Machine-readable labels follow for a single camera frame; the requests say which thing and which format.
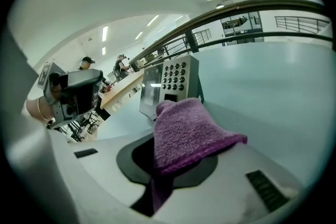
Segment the metal railing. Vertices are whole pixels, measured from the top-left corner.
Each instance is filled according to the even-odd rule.
[[[327,17],[326,9],[323,5],[306,1],[306,0],[250,0],[244,1],[240,3],[235,3],[231,5],[227,5],[221,9],[215,9],[208,13],[202,14],[185,24],[175,28],[152,45],[147,47],[146,50],[142,51],[132,60],[130,60],[130,65],[135,71],[138,71],[141,68],[148,67],[150,65],[154,65],[160,62],[163,62],[167,59],[176,58],[182,54],[188,54],[190,52],[198,52],[200,48],[212,46],[215,44],[222,44],[224,42],[229,42],[233,40],[239,39],[248,39],[248,38],[257,38],[257,37],[274,37],[274,36],[296,36],[296,37],[307,37],[307,38],[315,38],[321,39],[325,41],[333,42],[333,39],[330,37],[317,35],[313,33],[302,33],[302,32],[288,32],[288,31],[277,31],[277,32],[259,32],[259,33],[250,33],[250,34],[241,34],[237,36],[227,37],[223,39],[213,40],[210,42],[205,42],[204,44],[198,45],[195,40],[195,36],[192,33],[192,30],[214,22],[216,20],[220,20],[222,18],[226,18],[229,16],[239,15],[243,13],[249,12],[259,12],[262,10],[297,10],[302,12],[311,12],[315,14],[319,14]],[[183,44],[185,49],[179,49],[174,51],[172,54],[167,56],[161,55],[160,59],[151,60],[147,62],[144,67],[139,67],[138,61],[148,54],[151,54],[154,51],[164,48],[167,50],[167,45],[176,42],[177,40],[183,40]]]
[[[329,21],[300,16],[275,16],[277,27],[296,32],[313,33],[317,34]]]
[[[206,41],[211,39],[210,29],[195,32],[194,37],[195,37],[197,45],[205,44]]]

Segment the purple towel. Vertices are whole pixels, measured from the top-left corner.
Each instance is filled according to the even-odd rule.
[[[197,98],[178,103],[163,101],[156,107],[154,168],[166,175],[238,142],[247,136],[216,125]]]

